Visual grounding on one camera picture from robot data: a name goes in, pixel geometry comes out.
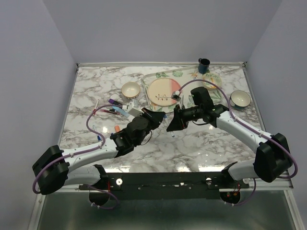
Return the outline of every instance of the pink plate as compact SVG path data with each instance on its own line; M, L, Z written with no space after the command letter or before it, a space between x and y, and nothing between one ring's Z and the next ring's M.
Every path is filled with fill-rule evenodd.
M159 78L154 80L147 88L149 99L159 106L170 106L176 101L171 99L172 93L179 90L180 85L171 78Z

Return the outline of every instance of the dish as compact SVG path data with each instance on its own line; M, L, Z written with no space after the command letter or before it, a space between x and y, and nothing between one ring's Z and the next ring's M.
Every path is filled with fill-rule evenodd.
M206 81L210 81L214 84L216 84L218 87L222 86L222 79L221 77L216 74L216 73L206 73L202 76L202 79L206 80ZM216 87L207 83L207 82L202 82L205 86L205 88L207 88L208 90L215 90Z
M250 96L247 92L236 90L230 95L230 104L236 109L244 109L251 102Z
M141 87L138 83L130 81L121 87L121 92L127 99L132 99L140 94Z
M147 88L148 98L159 106L170 106L177 101L171 99L172 93L177 91L180 85L171 78L159 78L154 80Z

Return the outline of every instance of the black cable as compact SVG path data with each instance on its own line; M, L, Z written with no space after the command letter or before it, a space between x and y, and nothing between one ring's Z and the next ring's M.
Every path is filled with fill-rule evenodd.
M142 144L142 145L146 145L146 144L150 141L150 139L152 138L152 136L153 136L153 132L150 130L150 137L149 137L148 141L146 141L146 143L145 143L145 144Z
M197 123L195 123L195 121L192 121L192 122L193 122L193 124L196 124L197 126L204 126L204 125L209 124L209 123L201 123L201 124L197 124Z

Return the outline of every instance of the dark blue mug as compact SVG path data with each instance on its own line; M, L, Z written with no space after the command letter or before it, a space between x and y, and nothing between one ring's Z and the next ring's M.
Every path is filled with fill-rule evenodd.
M210 61L205 58L198 59L199 65L198 65L198 72L201 74L205 74L209 68Z

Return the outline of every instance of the table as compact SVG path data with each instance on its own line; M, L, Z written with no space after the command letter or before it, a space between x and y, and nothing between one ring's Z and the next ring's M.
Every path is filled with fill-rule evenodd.
M177 69L170 66L129 66L129 67L79 67L60 147L75 148L97 142L95 134L89 132L85 121L99 99L99 105L107 104L109 98L127 103L122 96L121 86L128 81L136 81L142 92L138 100L148 107L141 79L150 73ZM235 90L250 94L241 66L211 65L210 72L222 78L222 89L229 96ZM195 87L202 86L195 82ZM252 102L243 111L235 114L255 127L260 127L259 116ZM114 126L125 128L128 120L119 115L97 113L90 121L99 131L109 137ZM186 130L175 132L171 137L166 132L166 124L153 131L153 137L144 146L116 158L98 162L107 173L153 173L153 172L207 172L220 171L235 161L253 159L255 154L232 135L211 125L190 124Z

